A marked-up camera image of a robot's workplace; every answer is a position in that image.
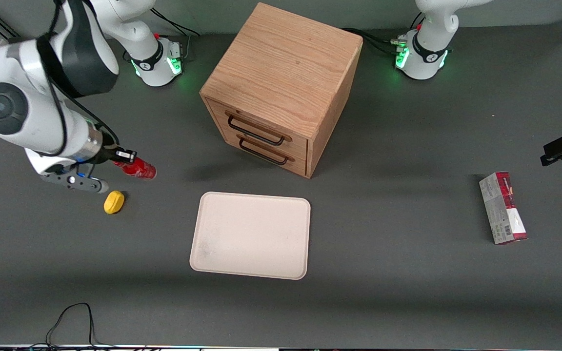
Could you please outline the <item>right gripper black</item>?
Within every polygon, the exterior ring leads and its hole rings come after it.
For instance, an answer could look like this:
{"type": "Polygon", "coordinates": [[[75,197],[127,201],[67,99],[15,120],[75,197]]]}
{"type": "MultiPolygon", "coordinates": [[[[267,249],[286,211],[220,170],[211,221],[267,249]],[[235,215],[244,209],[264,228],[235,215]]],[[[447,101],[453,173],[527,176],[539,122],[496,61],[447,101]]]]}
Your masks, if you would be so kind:
{"type": "Polygon", "coordinates": [[[115,155],[115,162],[134,163],[138,153],[132,150],[117,149],[118,144],[112,137],[102,137],[100,151],[93,157],[93,164],[98,165],[111,160],[115,155]]]}

